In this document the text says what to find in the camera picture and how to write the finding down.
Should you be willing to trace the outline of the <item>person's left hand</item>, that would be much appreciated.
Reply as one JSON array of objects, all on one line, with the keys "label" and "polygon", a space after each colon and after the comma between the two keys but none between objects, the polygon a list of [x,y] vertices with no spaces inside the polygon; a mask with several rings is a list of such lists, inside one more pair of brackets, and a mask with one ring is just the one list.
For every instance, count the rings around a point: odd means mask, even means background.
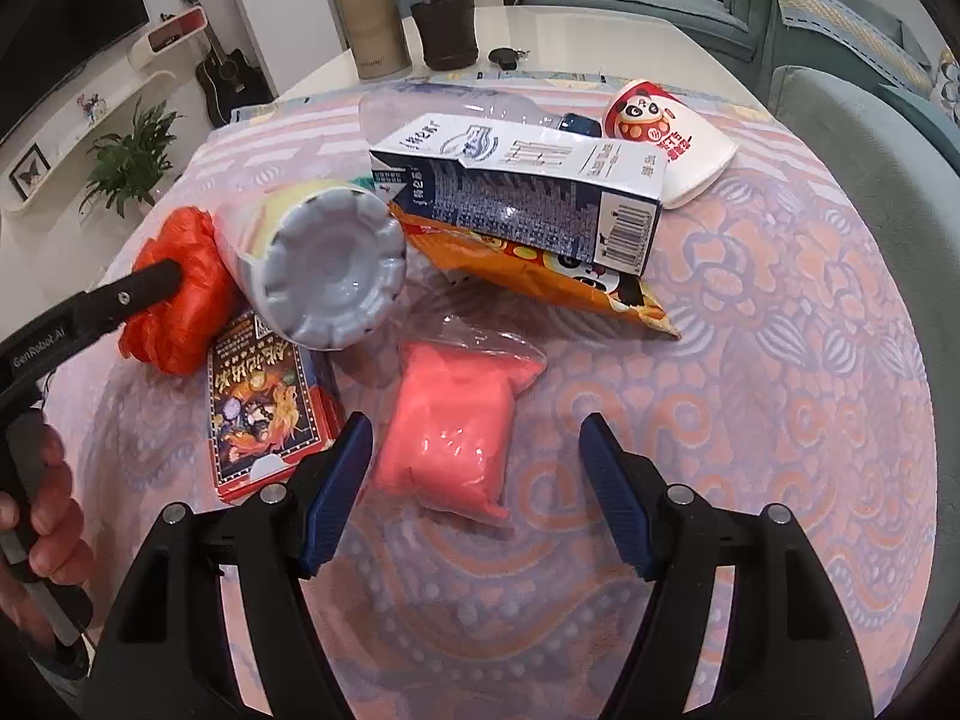
[{"label": "person's left hand", "polygon": [[[57,585],[85,585],[94,556],[83,539],[85,516],[73,497],[73,472],[65,461],[59,433],[46,424],[39,439],[44,474],[31,502],[31,525],[37,541],[29,553],[31,569]],[[55,634],[50,622],[31,600],[25,585],[2,569],[2,613],[36,645],[52,652]]]}]

